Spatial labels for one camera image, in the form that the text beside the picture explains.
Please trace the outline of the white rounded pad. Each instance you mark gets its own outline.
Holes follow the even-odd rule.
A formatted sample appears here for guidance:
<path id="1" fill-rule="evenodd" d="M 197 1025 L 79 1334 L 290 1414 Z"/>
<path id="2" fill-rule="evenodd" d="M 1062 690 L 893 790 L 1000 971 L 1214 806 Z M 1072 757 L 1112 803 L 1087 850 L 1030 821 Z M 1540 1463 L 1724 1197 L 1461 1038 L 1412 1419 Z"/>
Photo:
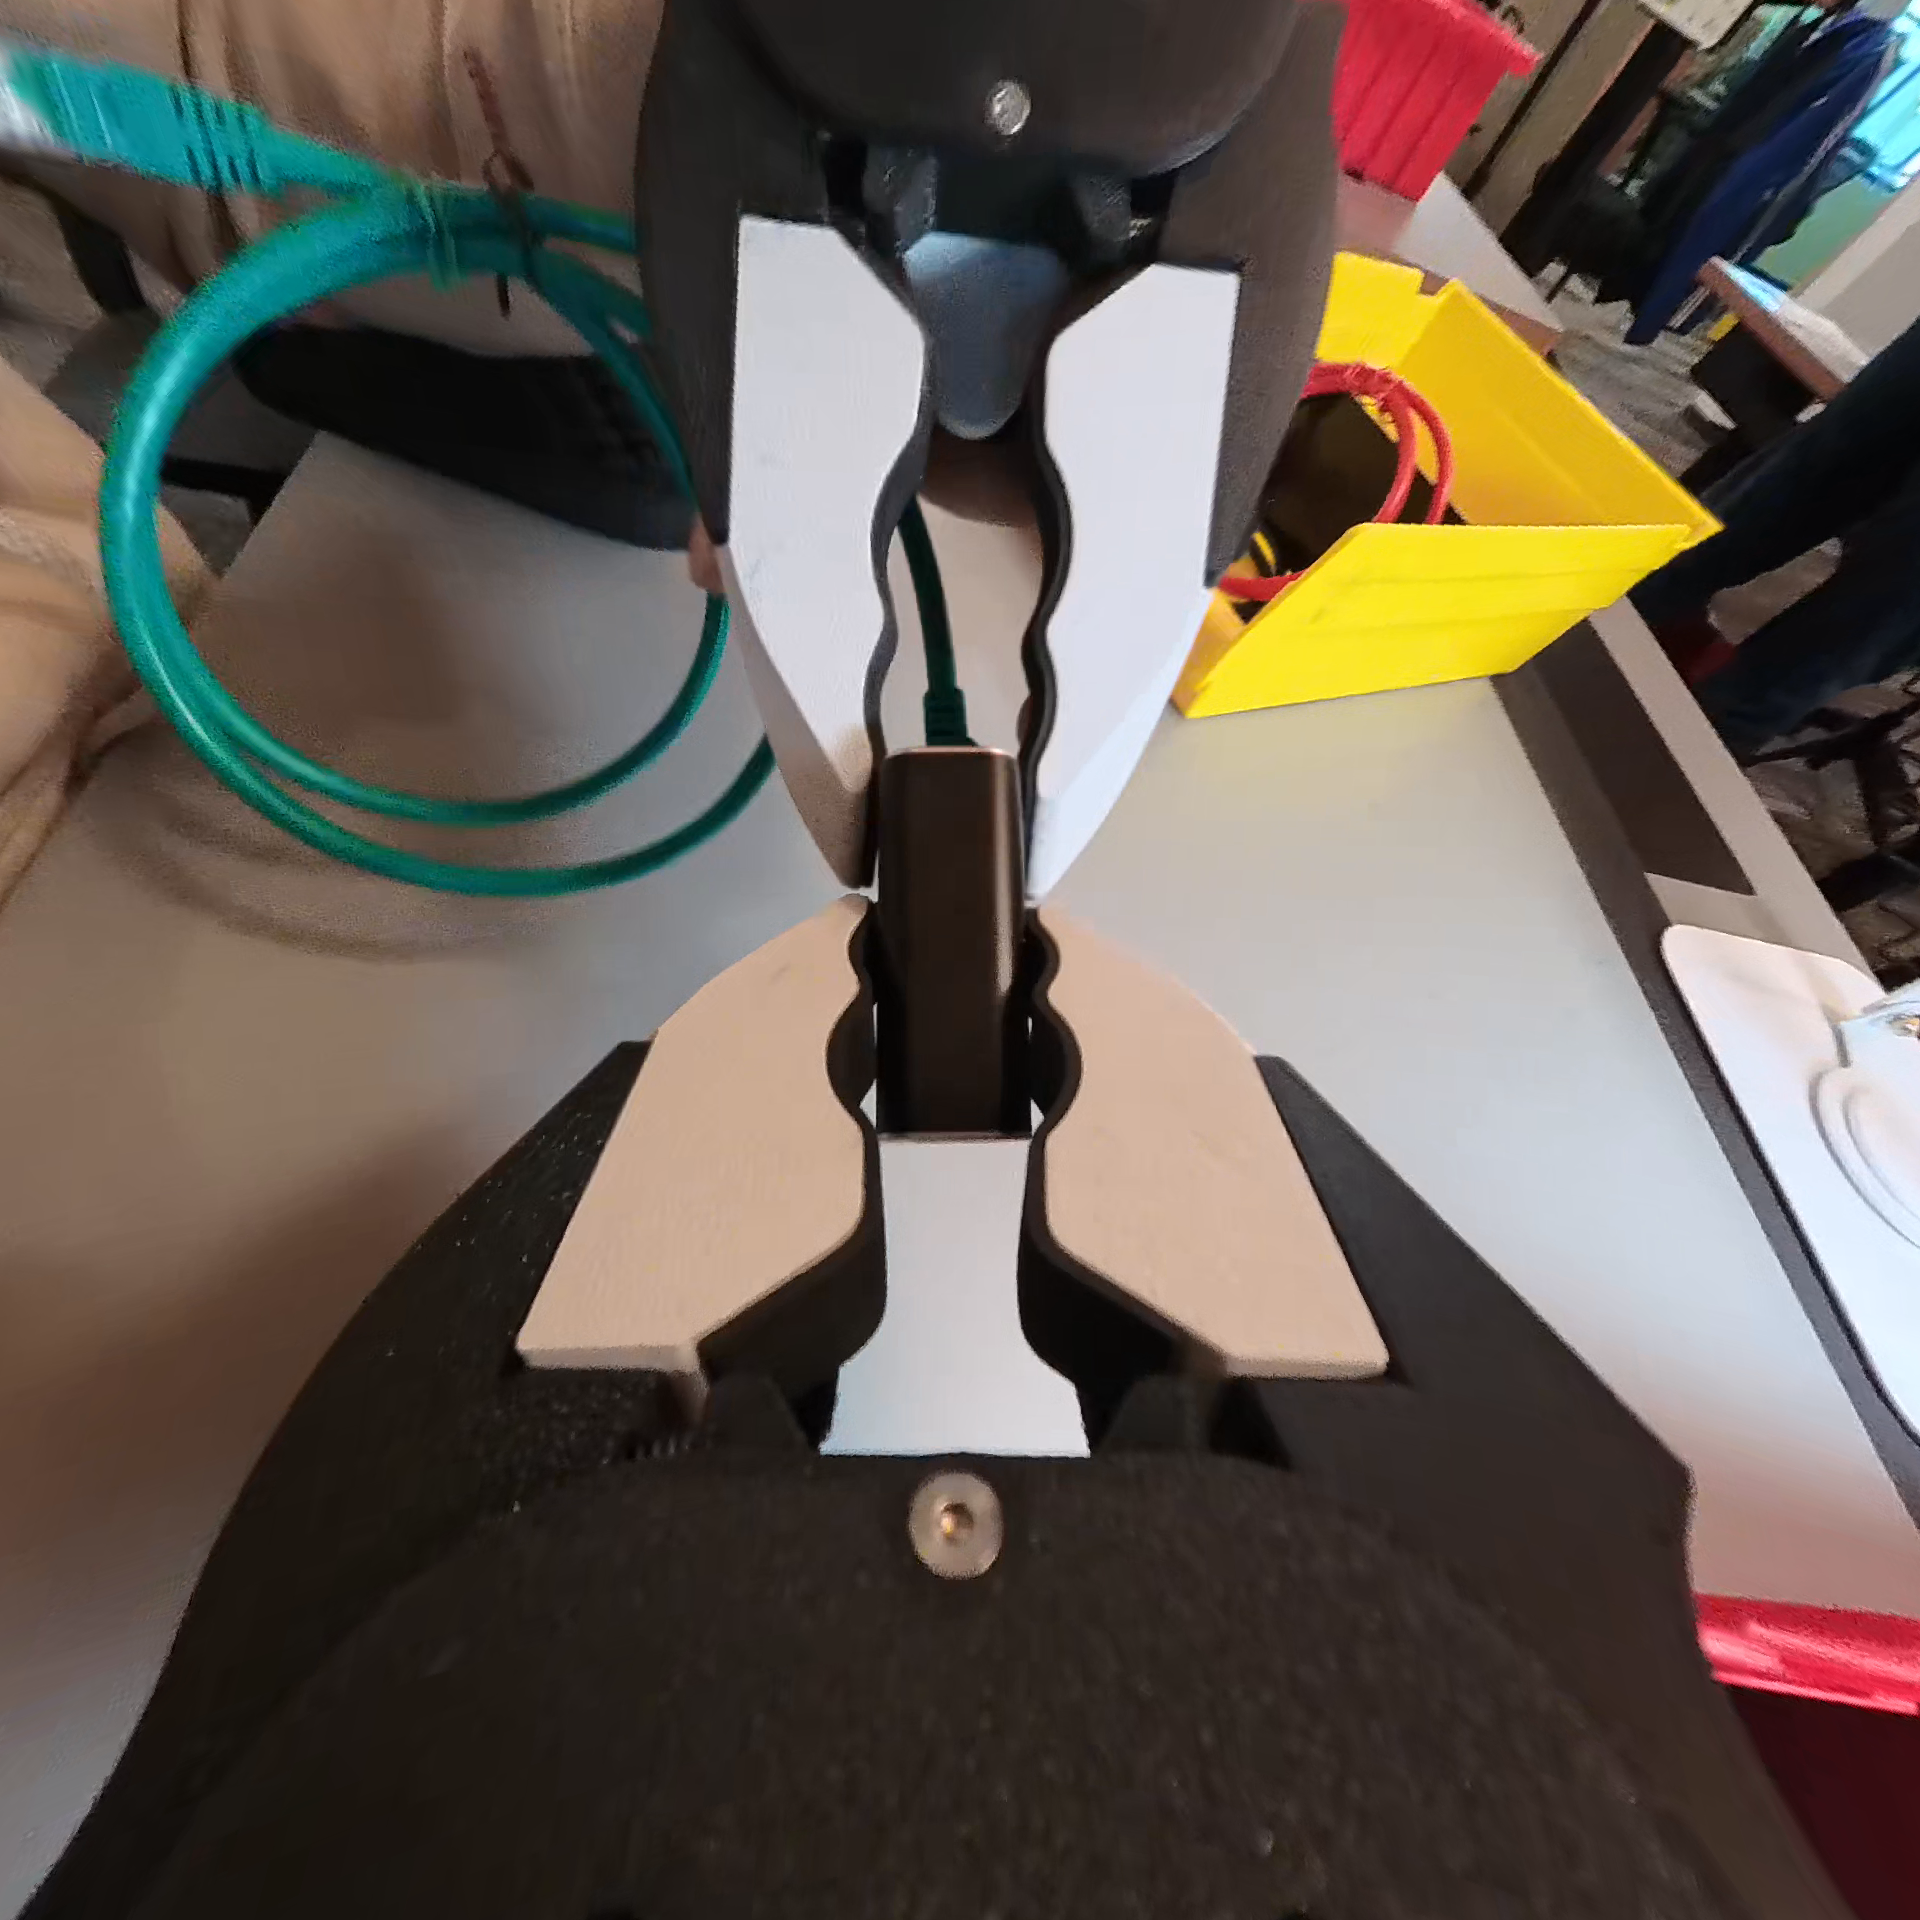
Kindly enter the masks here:
<path id="1" fill-rule="evenodd" d="M 1917 1434 L 1917 1248 L 1832 1163 L 1813 1083 L 1835 1067 L 1835 1021 L 1885 991 L 1814 950 L 1671 926 L 1663 963 L 1878 1397 Z"/>

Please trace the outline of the black padded cushion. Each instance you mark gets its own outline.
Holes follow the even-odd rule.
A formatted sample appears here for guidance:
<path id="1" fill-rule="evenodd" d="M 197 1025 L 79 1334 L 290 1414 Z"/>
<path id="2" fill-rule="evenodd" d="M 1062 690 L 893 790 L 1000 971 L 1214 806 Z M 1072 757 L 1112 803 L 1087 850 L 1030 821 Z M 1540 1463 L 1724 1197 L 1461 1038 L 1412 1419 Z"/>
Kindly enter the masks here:
<path id="1" fill-rule="evenodd" d="M 280 323 L 230 360 L 277 414 L 581 533 L 682 552 L 692 506 L 602 360 Z"/>

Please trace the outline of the black ethernet coupler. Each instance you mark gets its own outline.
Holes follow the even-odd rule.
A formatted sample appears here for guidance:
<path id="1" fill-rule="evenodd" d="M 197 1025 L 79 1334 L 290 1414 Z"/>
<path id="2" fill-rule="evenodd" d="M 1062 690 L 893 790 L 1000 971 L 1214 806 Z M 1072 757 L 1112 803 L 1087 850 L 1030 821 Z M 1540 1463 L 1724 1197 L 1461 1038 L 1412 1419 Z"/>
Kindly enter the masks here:
<path id="1" fill-rule="evenodd" d="M 1027 1138 L 1023 822 L 1013 754 L 887 757 L 874 907 L 880 1129 Z"/>

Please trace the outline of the clear plastic item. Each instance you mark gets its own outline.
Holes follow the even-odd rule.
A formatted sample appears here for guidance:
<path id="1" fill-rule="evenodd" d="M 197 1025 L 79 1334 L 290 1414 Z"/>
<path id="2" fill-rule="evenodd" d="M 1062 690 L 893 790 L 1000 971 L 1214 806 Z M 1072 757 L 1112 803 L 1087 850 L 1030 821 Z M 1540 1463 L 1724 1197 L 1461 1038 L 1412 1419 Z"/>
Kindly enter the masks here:
<path id="1" fill-rule="evenodd" d="M 1917 983 L 1832 1025 L 1835 1067 L 1813 1083 L 1824 1144 L 1855 1197 L 1917 1248 Z"/>

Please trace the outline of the red plastic bin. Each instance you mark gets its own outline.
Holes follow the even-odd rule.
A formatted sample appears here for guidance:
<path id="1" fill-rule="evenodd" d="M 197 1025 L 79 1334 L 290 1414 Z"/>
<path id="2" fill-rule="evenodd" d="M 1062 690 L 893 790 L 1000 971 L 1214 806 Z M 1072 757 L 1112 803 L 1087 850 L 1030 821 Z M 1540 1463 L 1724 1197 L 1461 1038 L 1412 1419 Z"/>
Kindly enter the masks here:
<path id="1" fill-rule="evenodd" d="M 1347 176 L 1419 201 L 1504 79 L 1540 51 L 1475 2 L 1347 2 L 1332 128 Z"/>
<path id="2" fill-rule="evenodd" d="M 1861 1917 L 1917 1915 L 1917 1619 L 1693 1595 L 1695 1637 Z"/>

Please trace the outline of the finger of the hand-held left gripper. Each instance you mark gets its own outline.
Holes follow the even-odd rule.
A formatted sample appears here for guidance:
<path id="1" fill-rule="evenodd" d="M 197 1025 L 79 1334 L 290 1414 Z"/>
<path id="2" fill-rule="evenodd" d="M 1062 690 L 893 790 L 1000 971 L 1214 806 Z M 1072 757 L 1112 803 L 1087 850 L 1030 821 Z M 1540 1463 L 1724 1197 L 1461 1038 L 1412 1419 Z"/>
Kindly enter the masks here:
<path id="1" fill-rule="evenodd" d="M 891 517 L 923 453 L 923 327 L 827 223 L 735 227 L 726 535 L 733 630 L 774 768 L 832 875 L 874 875 L 874 679 Z"/>
<path id="2" fill-rule="evenodd" d="M 1112 811 L 1203 626 L 1237 309 L 1235 272 L 1152 263 L 1046 347 L 1040 446 L 1062 554 L 1027 763 L 1030 901 Z"/>

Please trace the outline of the yellow plastic bin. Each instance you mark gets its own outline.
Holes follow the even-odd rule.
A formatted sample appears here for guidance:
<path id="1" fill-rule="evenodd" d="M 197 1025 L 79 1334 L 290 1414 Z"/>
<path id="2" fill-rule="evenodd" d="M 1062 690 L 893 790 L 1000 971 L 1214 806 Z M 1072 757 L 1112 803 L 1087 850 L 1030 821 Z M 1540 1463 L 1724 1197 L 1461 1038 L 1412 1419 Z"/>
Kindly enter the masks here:
<path id="1" fill-rule="evenodd" d="M 1326 392 L 1384 471 L 1349 482 L 1306 456 L 1330 538 L 1267 598 L 1239 560 L 1173 701 L 1247 712 L 1500 675 L 1719 529 L 1461 280 L 1336 251 L 1317 359 L 1367 368 Z"/>

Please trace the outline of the person's beige jacket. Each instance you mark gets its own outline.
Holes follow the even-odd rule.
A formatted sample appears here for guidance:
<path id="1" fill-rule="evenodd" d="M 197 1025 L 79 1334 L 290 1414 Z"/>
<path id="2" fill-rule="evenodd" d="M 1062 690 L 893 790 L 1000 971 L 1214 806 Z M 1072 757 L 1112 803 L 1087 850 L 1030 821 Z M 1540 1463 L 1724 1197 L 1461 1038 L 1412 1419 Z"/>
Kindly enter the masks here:
<path id="1" fill-rule="evenodd" d="M 658 3 L 4 3 L 4 35 L 219 90 L 390 169 L 480 184 L 496 149 L 531 189 L 632 210 L 640 93 Z M 477 353 L 576 353 L 535 309 L 384 280 L 293 323 L 386 329 Z M 30 869 L 84 769 L 130 722 L 99 546 L 102 454 L 14 366 L 2 398 L 2 886 Z"/>

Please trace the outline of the blue hanging garment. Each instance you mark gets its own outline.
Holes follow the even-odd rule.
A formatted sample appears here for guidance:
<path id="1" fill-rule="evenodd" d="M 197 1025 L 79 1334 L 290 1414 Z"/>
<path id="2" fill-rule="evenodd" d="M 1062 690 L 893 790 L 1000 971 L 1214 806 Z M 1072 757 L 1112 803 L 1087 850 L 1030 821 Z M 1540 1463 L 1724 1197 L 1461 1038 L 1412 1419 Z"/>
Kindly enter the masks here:
<path id="1" fill-rule="evenodd" d="M 1628 347 L 1653 344 L 1695 294 L 1715 255 L 1734 265 L 1788 237 L 1872 105 L 1900 50 L 1888 17 L 1832 11 L 1779 41 L 1700 130 L 1687 159 L 1640 205 L 1643 246 L 1621 299 Z"/>

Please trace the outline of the wooden background desk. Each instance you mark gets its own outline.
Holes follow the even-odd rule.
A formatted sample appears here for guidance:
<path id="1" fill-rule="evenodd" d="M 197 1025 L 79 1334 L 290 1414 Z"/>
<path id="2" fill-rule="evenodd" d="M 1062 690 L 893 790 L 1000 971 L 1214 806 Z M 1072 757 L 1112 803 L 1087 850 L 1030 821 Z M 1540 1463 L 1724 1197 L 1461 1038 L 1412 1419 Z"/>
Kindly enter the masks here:
<path id="1" fill-rule="evenodd" d="M 1693 384 L 1741 442 L 1779 438 L 1867 366 L 1870 351 L 1837 323 L 1719 255 L 1699 270 L 1695 287 L 1726 329 L 1695 360 Z"/>

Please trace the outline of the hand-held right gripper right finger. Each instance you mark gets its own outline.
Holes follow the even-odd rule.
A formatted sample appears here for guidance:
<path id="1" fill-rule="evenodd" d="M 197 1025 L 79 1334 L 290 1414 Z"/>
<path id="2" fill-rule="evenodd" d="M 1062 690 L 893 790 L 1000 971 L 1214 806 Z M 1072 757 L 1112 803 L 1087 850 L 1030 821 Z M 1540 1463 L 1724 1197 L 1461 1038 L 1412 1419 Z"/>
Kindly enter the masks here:
<path id="1" fill-rule="evenodd" d="M 1388 1374 L 1388 1346 L 1258 1053 L 1192 990 L 1032 918 L 1027 1343 L 1111 1423 L 1140 1381 Z"/>

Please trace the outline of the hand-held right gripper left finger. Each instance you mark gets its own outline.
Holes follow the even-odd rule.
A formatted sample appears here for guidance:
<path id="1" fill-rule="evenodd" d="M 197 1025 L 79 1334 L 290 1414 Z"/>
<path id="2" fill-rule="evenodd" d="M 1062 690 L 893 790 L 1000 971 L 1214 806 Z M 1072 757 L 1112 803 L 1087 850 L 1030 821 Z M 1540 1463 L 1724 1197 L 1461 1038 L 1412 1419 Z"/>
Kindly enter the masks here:
<path id="1" fill-rule="evenodd" d="M 884 1307 L 870 901 L 840 896 L 652 1035 L 517 1333 L 533 1369 L 827 1392 Z"/>

